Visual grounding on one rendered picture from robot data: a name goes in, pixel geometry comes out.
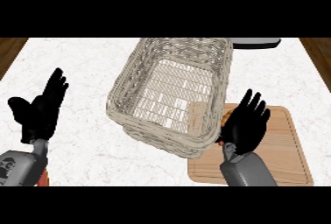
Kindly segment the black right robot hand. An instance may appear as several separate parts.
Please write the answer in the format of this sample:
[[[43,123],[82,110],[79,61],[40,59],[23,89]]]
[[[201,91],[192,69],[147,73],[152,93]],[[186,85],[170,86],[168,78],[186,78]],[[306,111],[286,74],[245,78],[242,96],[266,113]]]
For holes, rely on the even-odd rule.
[[[238,155],[254,151],[264,138],[270,110],[260,97],[260,93],[252,94],[252,90],[246,90],[221,127],[220,140],[224,144],[235,145]]]

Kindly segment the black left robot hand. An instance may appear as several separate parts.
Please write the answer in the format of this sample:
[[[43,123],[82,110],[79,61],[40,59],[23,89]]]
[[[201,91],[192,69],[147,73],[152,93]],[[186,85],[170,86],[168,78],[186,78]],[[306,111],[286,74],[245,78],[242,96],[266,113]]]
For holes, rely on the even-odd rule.
[[[14,121],[22,125],[22,144],[31,144],[37,139],[48,140],[57,126],[57,114],[68,90],[66,77],[60,68],[54,70],[47,80],[43,94],[28,102],[20,97],[10,97],[9,108]]]

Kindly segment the golden brown croissant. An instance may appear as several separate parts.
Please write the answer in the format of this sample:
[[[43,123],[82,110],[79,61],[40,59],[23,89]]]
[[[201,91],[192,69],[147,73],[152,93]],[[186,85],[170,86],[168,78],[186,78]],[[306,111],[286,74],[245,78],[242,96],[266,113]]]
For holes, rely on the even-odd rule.
[[[226,112],[226,114],[223,115],[223,117],[221,117],[221,128],[224,127],[226,121],[227,121],[227,119],[229,119],[232,113],[233,113],[233,109],[229,110],[229,111]],[[218,145],[223,146],[221,136],[220,136]]]

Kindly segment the wooden cutting board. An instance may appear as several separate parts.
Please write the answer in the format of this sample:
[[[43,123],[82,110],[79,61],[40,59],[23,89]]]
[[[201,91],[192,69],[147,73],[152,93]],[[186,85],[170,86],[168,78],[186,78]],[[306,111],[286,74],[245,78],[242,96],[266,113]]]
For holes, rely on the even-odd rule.
[[[263,159],[279,186],[311,186],[314,183],[289,111],[280,106],[267,106],[267,108],[272,114],[266,124],[266,134],[254,153]],[[224,184],[221,162],[223,148],[214,143],[202,152],[201,157],[187,161],[190,180]]]

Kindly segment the pale wicker basket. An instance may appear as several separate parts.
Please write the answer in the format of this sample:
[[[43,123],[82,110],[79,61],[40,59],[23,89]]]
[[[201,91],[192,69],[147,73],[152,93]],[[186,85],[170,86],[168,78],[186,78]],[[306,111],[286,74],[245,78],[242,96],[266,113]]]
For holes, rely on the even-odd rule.
[[[142,38],[108,93],[125,134],[181,158],[218,138],[232,56],[227,38]]]

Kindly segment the grey flat appliance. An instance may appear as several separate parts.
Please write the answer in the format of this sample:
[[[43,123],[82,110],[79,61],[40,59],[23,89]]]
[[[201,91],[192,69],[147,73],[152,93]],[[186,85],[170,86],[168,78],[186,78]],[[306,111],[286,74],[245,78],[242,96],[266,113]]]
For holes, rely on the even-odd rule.
[[[267,49],[277,47],[279,38],[230,38],[233,49]]]

